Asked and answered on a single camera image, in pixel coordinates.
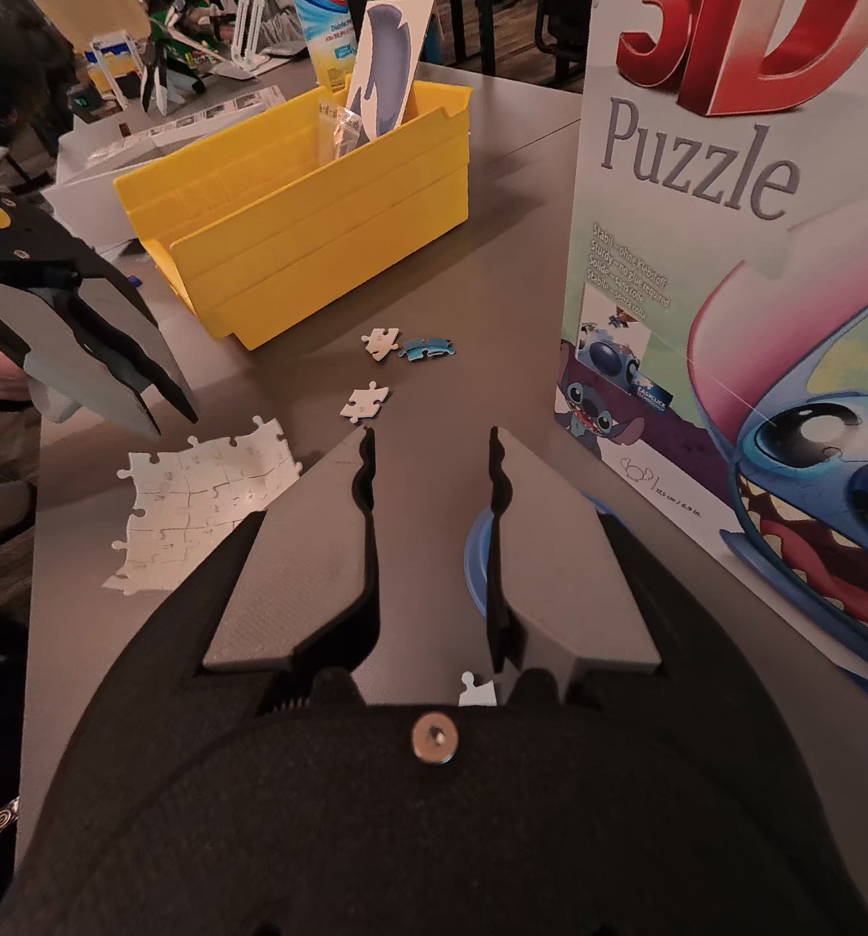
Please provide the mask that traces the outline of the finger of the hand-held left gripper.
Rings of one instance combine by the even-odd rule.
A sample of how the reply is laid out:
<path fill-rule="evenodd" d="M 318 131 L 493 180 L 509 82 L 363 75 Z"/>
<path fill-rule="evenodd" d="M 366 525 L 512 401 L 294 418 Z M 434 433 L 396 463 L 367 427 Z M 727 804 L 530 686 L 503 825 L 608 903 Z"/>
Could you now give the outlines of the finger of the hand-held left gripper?
<path fill-rule="evenodd" d="M 120 353 L 77 331 L 38 295 L 0 284 L 0 350 L 28 375 L 31 402 L 60 424 L 87 408 L 125 429 L 155 437 L 141 398 L 150 382 Z"/>
<path fill-rule="evenodd" d="M 191 423 L 198 421 L 190 385 L 138 288 L 123 274 L 80 277 L 67 297 L 69 321 L 110 374 L 141 394 L 154 387 Z"/>

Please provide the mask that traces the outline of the white cardboard box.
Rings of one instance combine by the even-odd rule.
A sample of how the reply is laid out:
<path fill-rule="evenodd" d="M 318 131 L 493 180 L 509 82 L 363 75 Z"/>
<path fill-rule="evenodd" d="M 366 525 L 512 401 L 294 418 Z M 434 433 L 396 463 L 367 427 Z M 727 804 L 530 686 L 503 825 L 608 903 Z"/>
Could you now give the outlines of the white cardboard box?
<path fill-rule="evenodd" d="M 43 191 L 54 217 L 72 235 L 100 249 L 135 239 L 115 180 L 148 162 L 285 102 L 275 86 L 245 92 L 200 111 L 124 135 L 108 119 L 81 124 L 58 143 L 55 182 Z"/>

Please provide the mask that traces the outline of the wipes canister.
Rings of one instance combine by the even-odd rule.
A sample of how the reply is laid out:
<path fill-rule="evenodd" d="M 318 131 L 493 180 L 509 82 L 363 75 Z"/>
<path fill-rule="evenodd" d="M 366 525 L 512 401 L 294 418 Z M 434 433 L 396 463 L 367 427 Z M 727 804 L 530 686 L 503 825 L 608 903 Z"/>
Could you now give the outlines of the wipes canister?
<path fill-rule="evenodd" d="M 345 90 L 358 50 L 347 1 L 294 4 L 319 84 L 332 93 Z"/>

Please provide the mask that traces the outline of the blue white printed card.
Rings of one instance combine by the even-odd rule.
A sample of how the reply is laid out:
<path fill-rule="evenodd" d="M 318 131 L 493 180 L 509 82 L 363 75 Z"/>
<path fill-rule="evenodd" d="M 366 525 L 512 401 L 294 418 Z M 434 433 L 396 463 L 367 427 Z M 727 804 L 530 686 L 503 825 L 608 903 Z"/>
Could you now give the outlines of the blue white printed card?
<path fill-rule="evenodd" d="M 346 101 L 362 119 L 360 143 L 402 122 L 433 6 L 432 1 L 367 2 Z"/>

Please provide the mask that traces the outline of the white assembled puzzle ball section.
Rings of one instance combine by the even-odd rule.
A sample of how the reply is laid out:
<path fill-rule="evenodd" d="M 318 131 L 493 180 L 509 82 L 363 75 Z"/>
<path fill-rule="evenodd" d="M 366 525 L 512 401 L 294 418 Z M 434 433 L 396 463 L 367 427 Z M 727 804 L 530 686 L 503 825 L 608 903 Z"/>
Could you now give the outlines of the white assembled puzzle ball section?
<path fill-rule="evenodd" d="M 249 514 L 263 511 L 301 474 L 285 432 L 253 417 L 251 433 L 180 452 L 133 452 L 118 471 L 135 486 L 126 537 L 112 548 L 123 565 L 102 586 L 126 596 L 173 591 Z"/>

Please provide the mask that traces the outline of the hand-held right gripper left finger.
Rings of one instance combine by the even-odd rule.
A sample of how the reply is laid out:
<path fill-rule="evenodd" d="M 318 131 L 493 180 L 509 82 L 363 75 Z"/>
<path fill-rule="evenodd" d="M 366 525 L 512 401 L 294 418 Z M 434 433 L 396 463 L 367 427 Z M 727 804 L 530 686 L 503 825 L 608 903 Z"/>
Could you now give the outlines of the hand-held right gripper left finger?
<path fill-rule="evenodd" d="M 264 511 L 208 669 L 311 677 L 370 656 L 381 632 L 375 442 L 354 430 Z"/>

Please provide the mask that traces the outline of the blue round plastic stand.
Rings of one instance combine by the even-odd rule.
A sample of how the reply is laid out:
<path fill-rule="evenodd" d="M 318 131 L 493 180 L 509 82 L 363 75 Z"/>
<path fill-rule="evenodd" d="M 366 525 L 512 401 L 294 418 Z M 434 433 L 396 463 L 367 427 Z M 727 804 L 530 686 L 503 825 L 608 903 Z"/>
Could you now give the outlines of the blue round plastic stand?
<path fill-rule="evenodd" d="M 488 556 L 494 513 L 483 509 L 473 522 L 463 549 L 463 571 L 469 594 L 478 611 L 487 615 Z"/>

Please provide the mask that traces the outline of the printed cardboard puzzle box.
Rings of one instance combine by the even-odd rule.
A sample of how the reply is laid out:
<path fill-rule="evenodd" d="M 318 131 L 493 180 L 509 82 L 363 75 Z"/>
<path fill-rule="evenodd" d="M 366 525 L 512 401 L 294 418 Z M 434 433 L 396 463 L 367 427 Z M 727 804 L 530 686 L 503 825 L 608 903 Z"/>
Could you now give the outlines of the printed cardboard puzzle box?
<path fill-rule="evenodd" d="M 557 421 L 868 697 L 868 1 L 593 2 Z"/>

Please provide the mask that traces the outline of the clear plastic bag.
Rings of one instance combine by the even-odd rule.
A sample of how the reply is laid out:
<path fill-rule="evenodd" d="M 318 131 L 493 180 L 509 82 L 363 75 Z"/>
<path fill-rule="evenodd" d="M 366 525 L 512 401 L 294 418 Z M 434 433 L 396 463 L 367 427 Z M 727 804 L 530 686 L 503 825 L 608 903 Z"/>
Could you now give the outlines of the clear plastic bag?
<path fill-rule="evenodd" d="M 318 166 L 325 167 L 368 143 L 362 117 L 321 96 L 317 118 Z"/>

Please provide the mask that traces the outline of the yellow plastic bin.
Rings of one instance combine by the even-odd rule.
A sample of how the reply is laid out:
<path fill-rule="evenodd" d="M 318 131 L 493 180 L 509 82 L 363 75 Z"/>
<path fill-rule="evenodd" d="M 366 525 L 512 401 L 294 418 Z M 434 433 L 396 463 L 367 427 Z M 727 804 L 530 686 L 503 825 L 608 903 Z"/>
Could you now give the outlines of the yellow plastic bin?
<path fill-rule="evenodd" d="M 248 349 L 468 217 L 472 89 L 416 79 L 400 127 L 325 165 L 322 88 L 115 180 L 135 234 L 213 338 Z"/>

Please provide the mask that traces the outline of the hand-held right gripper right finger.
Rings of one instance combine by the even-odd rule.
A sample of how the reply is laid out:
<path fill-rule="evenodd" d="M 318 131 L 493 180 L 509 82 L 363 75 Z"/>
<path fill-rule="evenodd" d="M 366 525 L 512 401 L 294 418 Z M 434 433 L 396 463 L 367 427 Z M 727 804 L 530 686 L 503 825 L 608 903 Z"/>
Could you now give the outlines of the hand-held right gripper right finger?
<path fill-rule="evenodd" d="M 496 676 L 650 675 L 661 655 L 596 505 L 509 431 L 490 432 L 486 635 Z"/>

